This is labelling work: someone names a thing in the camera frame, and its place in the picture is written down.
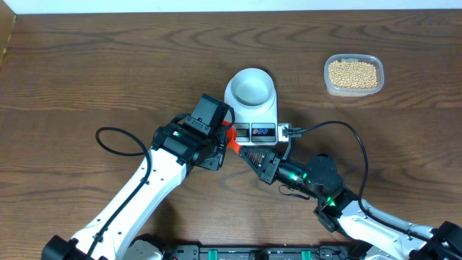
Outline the red measuring scoop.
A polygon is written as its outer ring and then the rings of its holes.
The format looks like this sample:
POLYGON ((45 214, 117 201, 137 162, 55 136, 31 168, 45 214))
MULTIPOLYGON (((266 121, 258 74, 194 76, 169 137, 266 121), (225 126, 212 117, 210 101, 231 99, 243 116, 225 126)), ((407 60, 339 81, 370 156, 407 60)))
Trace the red measuring scoop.
POLYGON ((227 137, 227 147, 232 149, 236 154, 240 154, 241 146, 236 142, 237 139, 237 130, 234 126, 231 125, 229 121, 223 121, 223 126, 229 126, 229 129, 226 132, 227 137))

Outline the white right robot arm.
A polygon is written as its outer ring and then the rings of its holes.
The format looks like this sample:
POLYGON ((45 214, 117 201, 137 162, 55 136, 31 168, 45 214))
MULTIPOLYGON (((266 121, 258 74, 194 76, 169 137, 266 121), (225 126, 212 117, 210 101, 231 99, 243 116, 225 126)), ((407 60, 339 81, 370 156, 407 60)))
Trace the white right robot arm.
POLYGON ((344 184, 327 155, 303 165, 268 147, 242 147, 238 154, 263 182, 278 181, 304 199, 315 199, 313 212, 325 229, 361 241, 364 253, 352 252, 352 257, 461 258, 461 227, 451 222, 438 228, 418 225, 375 208, 344 184))

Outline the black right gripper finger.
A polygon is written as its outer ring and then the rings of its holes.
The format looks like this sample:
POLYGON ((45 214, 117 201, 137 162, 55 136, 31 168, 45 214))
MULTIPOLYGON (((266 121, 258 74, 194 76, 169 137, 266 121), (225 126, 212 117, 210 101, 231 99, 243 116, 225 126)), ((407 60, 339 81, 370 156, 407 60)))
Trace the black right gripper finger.
POLYGON ((239 156, 240 157, 251 157, 251 156, 267 156, 271 152, 271 149, 268 147, 257 147, 257 146, 243 146, 240 148, 239 156))
POLYGON ((269 152, 264 151, 241 151, 239 154, 240 158, 242 158, 254 170, 259 169, 263 165, 268 155, 269 152))

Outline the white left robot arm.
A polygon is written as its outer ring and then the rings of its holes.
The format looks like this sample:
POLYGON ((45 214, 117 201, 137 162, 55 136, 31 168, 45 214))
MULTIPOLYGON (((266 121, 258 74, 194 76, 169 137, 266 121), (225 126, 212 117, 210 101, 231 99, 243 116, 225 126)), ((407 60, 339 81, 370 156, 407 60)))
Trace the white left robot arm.
POLYGON ((193 168, 222 167, 226 121, 234 110, 204 94, 192 113, 177 115, 159 127, 150 147, 139 142, 143 161, 104 210, 70 240, 55 235, 42 250, 42 259, 124 259, 132 241, 162 200, 193 168))

